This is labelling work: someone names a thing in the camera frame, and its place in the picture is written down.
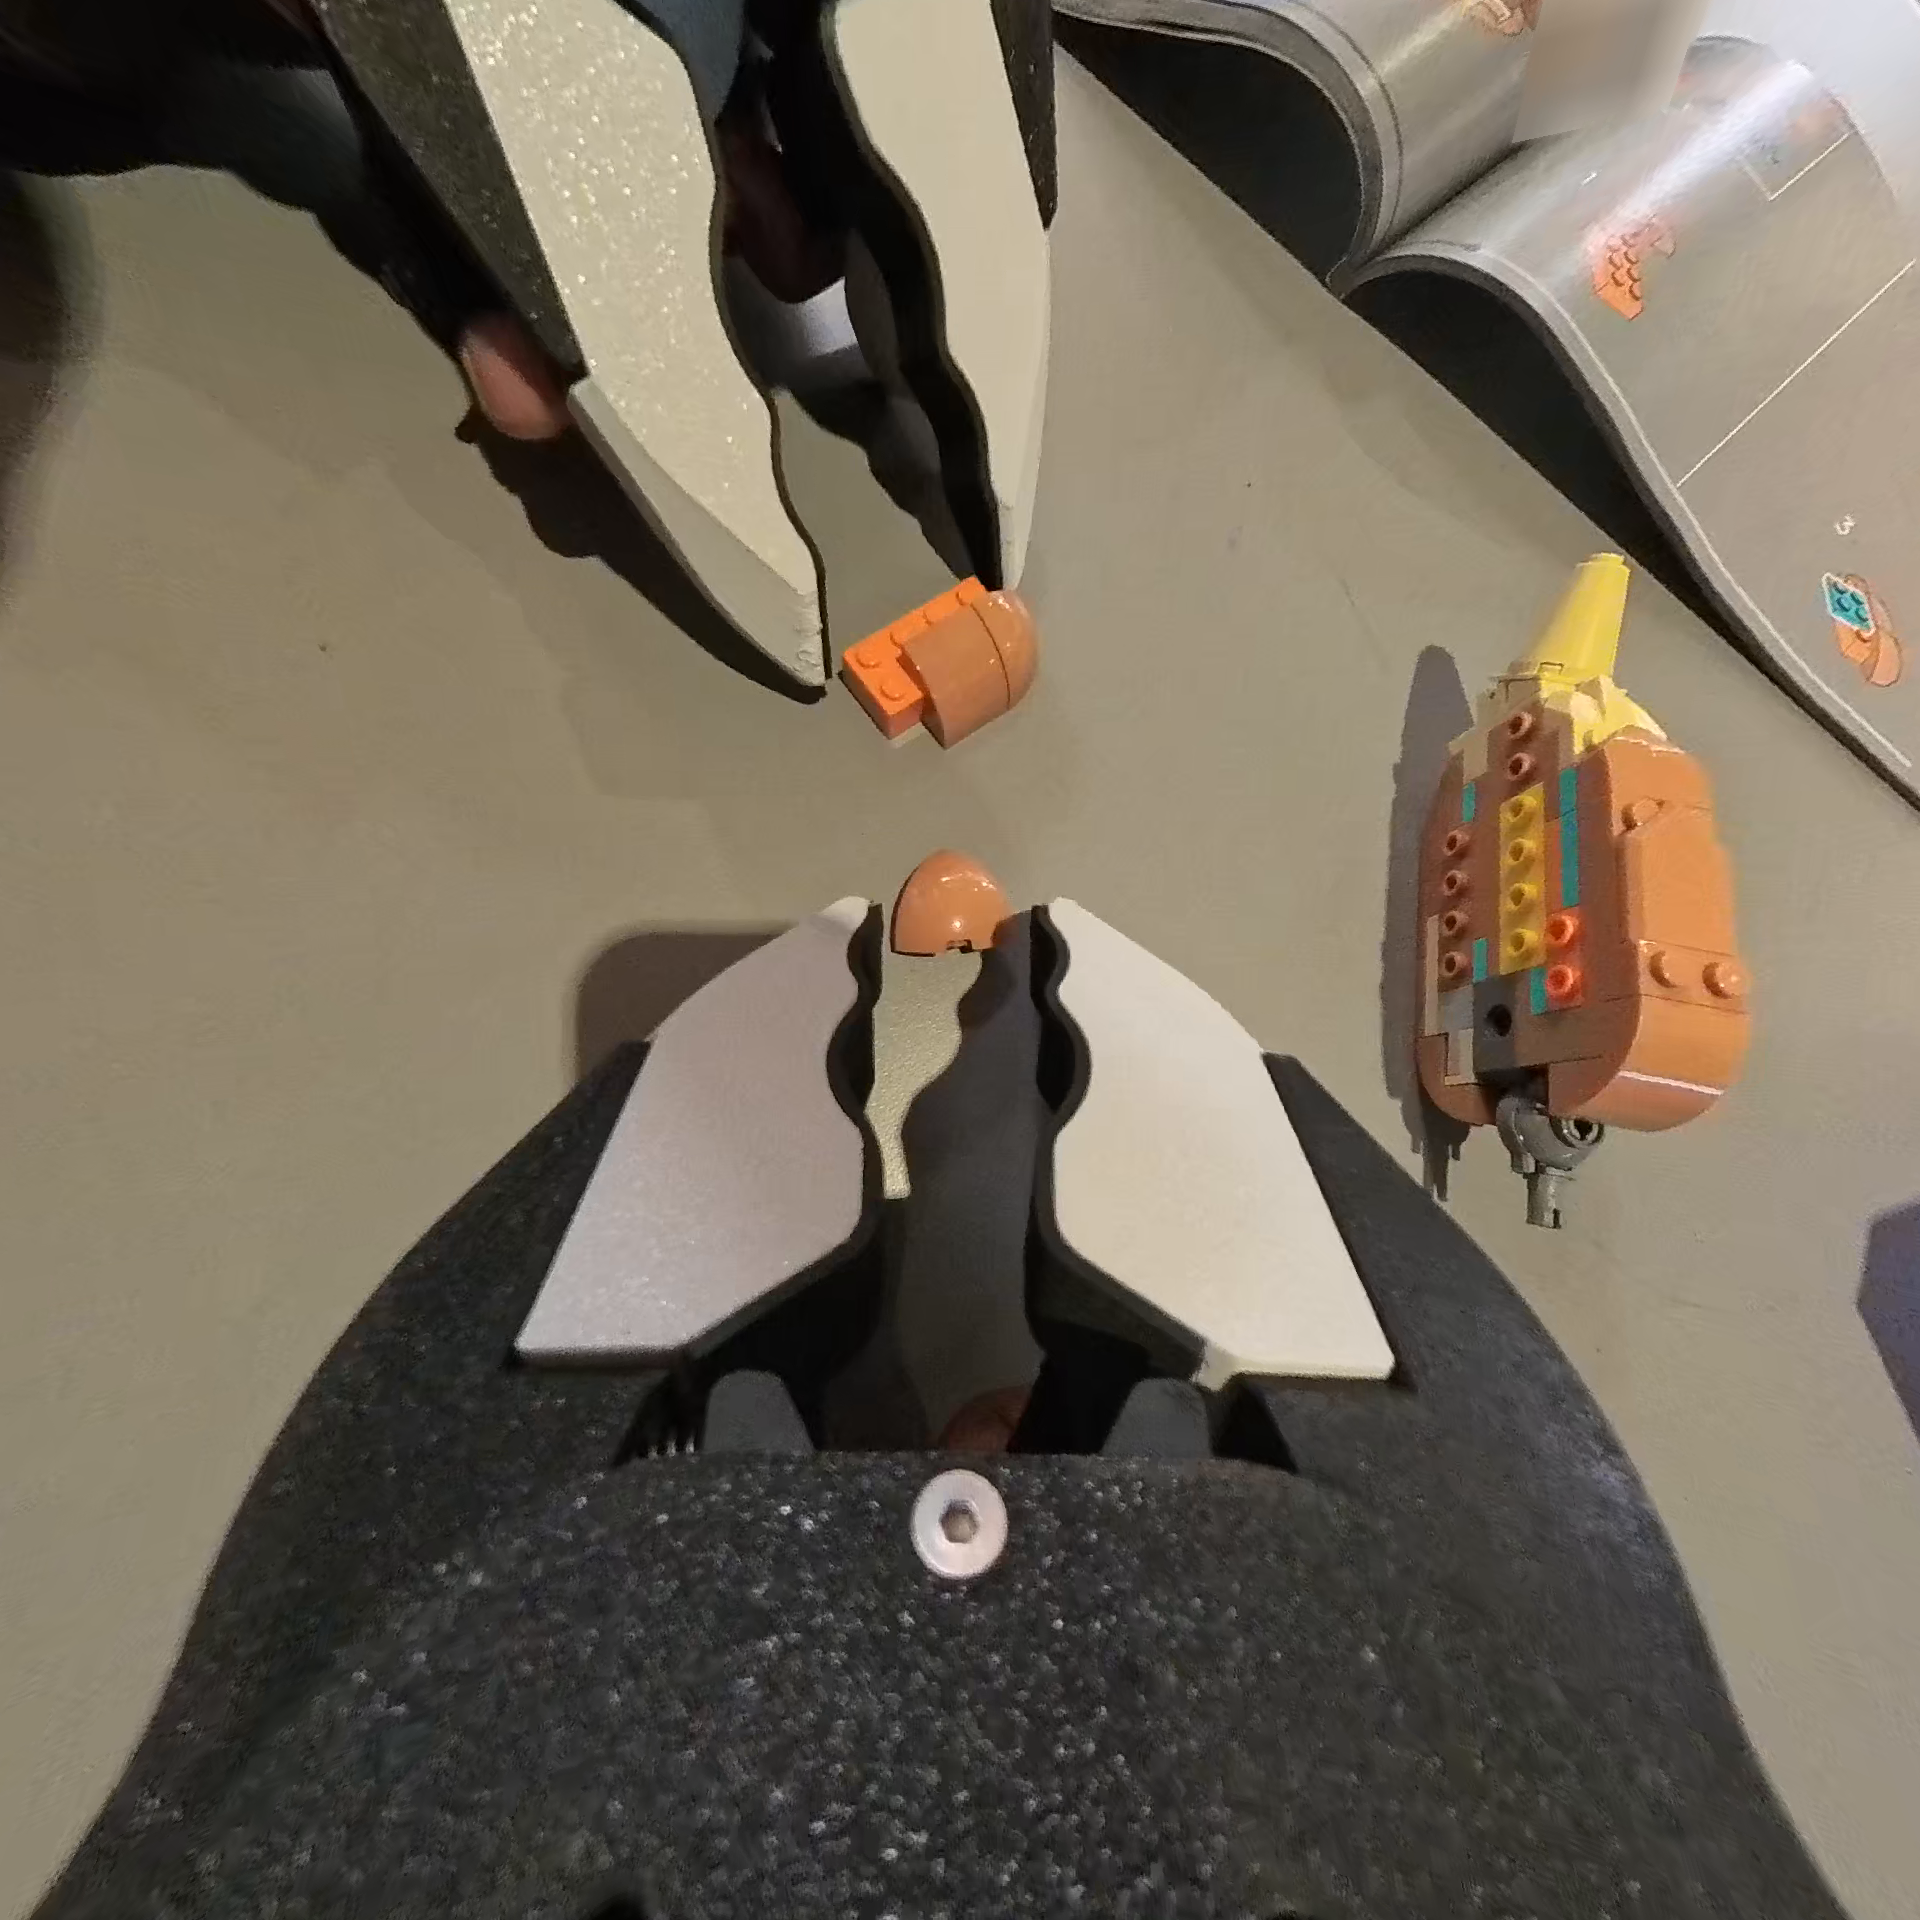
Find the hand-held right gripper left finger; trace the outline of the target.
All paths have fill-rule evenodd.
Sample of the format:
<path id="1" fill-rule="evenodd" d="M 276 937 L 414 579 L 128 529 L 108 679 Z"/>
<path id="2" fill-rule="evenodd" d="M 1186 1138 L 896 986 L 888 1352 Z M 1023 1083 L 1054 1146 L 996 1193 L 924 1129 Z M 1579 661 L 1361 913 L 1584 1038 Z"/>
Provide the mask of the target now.
<path id="1" fill-rule="evenodd" d="M 873 901 L 838 899 L 660 1022 L 522 1360 L 692 1360 L 856 1257 L 881 1200 L 878 936 Z"/>

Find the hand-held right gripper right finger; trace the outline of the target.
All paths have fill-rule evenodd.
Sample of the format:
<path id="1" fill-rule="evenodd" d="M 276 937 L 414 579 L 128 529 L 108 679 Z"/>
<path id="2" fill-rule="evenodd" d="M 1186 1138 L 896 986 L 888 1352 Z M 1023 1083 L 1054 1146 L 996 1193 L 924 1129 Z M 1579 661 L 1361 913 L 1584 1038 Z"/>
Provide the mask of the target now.
<path id="1" fill-rule="evenodd" d="M 1396 1359 L 1241 1022 L 1082 903 L 1035 915 L 1043 1002 L 1067 1043 L 1041 1229 L 1044 1305 L 1207 1387 L 1386 1381 Z"/>

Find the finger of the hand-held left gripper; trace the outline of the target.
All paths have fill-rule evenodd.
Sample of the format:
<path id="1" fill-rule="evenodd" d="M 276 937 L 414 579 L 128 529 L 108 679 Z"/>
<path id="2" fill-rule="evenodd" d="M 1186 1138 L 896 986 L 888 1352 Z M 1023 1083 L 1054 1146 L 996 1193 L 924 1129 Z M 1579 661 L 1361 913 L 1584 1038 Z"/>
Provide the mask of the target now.
<path id="1" fill-rule="evenodd" d="M 1049 232 L 988 3 L 825 6 L 854 320 L 878 354 L 927 527 L 956 570 L 1017 587 L 1041 487 Z"/>
<path id="2" fill-rule="evenodd" d="M 583 358 L 569 413 L 704 600 L 824 689 L 820 570 L 719 294 L 719 162 L 681 53 L 611 3 L 448 16 Z"/>

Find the orange brick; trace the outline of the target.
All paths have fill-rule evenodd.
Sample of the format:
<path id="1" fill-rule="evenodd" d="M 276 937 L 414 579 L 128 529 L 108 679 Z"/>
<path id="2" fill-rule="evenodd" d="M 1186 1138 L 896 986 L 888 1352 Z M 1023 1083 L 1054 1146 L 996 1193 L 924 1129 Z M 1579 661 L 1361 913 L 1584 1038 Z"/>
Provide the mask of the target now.
<path id="1" fill-rule="evenodd" d="M 842 654 L 840 681 L 854 693 L 856 704 L 873 720 L 881 737 L 900 742 L 927 726 L 931 695 L 922 672 L 908 661 L 906 646 L 924 639 L 959 617 L 986 597 L 978 579 L 967 576 L 896 617 Z"/>

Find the brown curved slope brick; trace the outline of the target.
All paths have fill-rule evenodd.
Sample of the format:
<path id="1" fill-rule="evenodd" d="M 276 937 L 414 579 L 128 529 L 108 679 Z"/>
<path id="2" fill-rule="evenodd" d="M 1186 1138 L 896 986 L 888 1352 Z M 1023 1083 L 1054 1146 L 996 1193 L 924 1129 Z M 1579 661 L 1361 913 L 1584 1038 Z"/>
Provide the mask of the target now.
<path id="1" fill-rule="evenodd" d="M 1008 681 L 986 602 L 942 597 L 927 603 L 924 626 L 904 641 L 904 663 L 924 695 L 924 729 L 951 749 L 1007 714 Z"/>

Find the brown tan brick-built model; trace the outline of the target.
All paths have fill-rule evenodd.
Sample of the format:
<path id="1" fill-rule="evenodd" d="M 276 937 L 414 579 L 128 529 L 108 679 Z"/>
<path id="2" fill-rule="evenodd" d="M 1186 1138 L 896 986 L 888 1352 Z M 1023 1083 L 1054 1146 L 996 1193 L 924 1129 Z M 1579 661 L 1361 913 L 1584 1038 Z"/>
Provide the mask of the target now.
<path id="1" fill-rule="evenodd" d="M 1607 1131 L 1708 1114 L 1751 1031 L 1713 782 L 1616 681 L 1628 587 L 1616 554 L 1575 570 L 1451 742 L 1419 851 L 1419 1088 L 1497 1129 L 1540 1230 Z"/>

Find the grey desk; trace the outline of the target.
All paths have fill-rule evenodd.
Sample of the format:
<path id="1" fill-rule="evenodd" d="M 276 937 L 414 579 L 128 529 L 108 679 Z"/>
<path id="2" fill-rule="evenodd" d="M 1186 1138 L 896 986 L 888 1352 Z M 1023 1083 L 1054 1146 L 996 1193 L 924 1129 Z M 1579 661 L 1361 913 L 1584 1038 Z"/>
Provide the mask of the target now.
<path id="1" fill-rule="evenodd" d="M 511 465 L 303 214 L 4 178 L 4 1915 L 144 1734 L 352 1312 L 618 1038 L 938 846 L 1076 897 L 1419 1169 L 1382 971 L 1450 691 L 1604 545 L 1060 50 L 1054 361 L 1007 731 L 875 739 L 681 626 L 618 494 Z M 1641 576 L 1623 681 L 1708 762 L 1760 1031 L 1560 1235 L 1454 1219 L 1615 1419 L 1854 1915 L 1916 1915 L 1916 1435 L 1859 1291 L 1916 1202 L 1916 815 Z"/>

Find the grey open instruction booklet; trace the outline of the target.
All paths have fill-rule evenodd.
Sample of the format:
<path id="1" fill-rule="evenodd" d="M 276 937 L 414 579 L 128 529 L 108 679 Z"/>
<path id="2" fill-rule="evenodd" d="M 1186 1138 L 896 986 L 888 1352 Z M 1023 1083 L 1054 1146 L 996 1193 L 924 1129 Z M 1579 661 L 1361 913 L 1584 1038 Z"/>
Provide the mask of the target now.
<path id="1" fill-rule="evenodd" d="M 1916 801 L 1916 6 L 1648 6 L 1545 131 L 1547 6 L 1057 6 L 1123 102 Z"/>

